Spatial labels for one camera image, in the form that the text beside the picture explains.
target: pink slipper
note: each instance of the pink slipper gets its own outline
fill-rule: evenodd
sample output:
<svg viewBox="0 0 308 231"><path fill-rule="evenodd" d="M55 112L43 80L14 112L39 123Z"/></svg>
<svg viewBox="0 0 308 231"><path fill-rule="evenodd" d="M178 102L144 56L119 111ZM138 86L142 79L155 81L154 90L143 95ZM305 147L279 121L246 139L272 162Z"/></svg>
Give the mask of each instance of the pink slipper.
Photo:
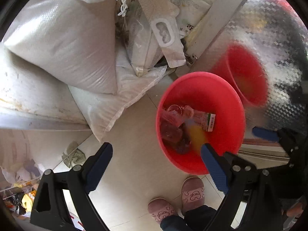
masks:
<svg viewBox="0 0 308 231"><path fill-rule="evenodd" d="M186 179L182 186L183 214L204 205L204 184L199 177Z"/></svg>
<svg viewBox="0 0 308 231"><path fill-rule="evenodd" d="M174 207L167 202L164 198L156 198L152 200L148 206L147 210L152 215L157 223L161 223L161 221L171 215L177 215Z"/></svg>

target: white string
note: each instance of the white string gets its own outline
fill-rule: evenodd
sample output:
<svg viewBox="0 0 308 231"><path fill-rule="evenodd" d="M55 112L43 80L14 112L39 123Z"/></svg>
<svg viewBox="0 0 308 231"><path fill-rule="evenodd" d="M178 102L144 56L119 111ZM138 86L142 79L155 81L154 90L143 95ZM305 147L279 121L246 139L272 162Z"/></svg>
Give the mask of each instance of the white string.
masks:
<svg viewBox="0 0 308 231"><path fill-rule="evenodd" d="M125 17L126 16L126 11L127 11L127 4L126 4L126 0L121 0L121 12L118 14L118 16L122 16Z"/></svg>

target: dark pants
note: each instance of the dark pants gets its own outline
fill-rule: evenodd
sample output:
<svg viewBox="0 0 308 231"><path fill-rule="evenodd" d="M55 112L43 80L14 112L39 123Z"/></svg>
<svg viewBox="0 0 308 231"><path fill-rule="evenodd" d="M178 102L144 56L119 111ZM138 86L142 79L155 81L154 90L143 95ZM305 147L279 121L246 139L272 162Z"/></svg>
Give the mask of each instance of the dark pants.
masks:
<svg viewBox="0 0 308 231"><path fill-rule="evenodd" d="M161 222L161 229L163 231L203 231L215 212L215 209L203 205L187 211L184 219L175 215L166 217Z"/></svg>

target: metal bolt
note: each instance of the metal bolt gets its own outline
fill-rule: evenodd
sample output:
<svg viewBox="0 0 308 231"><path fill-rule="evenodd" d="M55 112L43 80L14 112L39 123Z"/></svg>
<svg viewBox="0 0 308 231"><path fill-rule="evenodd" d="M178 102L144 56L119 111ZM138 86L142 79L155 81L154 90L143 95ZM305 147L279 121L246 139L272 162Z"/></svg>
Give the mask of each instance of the metal bolt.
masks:
<svg viewBox="0 0 308 231"><path fill-rule="evenodd" d="M238 166L238 165L234 165L234 166L232 167L232 169L233 169L235 172L239 172L239 171L241 170L241 167Z"/></svg>
<svg viewBox="0 0 308 231"><path fill-rule="evenodd" d="M80 171L81 170L81 165L76 165L73 167L74 171Z"/></svg>
<svg viewBox="0 0 308 231"><path fill-rule="evenodd" d="M262 174L264 174L265 176L268 176L270 173L269 173L269 171L268 171L268 170L263 169L263 170L262 170Z"/></svg>
<svg viewBox="0 0 308 231"><path fill-rule="evenodd" d="M51 169L47 169L47 170L45 170L45 172L44 172L45 175L50 175L50 173L51 173Z"/></svg>

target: barcode label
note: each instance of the barcode label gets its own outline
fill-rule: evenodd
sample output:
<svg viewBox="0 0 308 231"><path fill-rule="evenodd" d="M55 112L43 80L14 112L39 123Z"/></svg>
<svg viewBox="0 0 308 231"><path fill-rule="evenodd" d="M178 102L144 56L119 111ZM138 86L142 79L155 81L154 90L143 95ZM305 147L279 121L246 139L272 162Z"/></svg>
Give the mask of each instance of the barcode label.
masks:
<svg viewBox="0 0 308 231"><path fill-rule="evenodd" d="M214 127L214 122L215 122L215 114L211 114L210 115L210 120L208 123L208 132L212 132L213 131L213 127Z"/></svg>

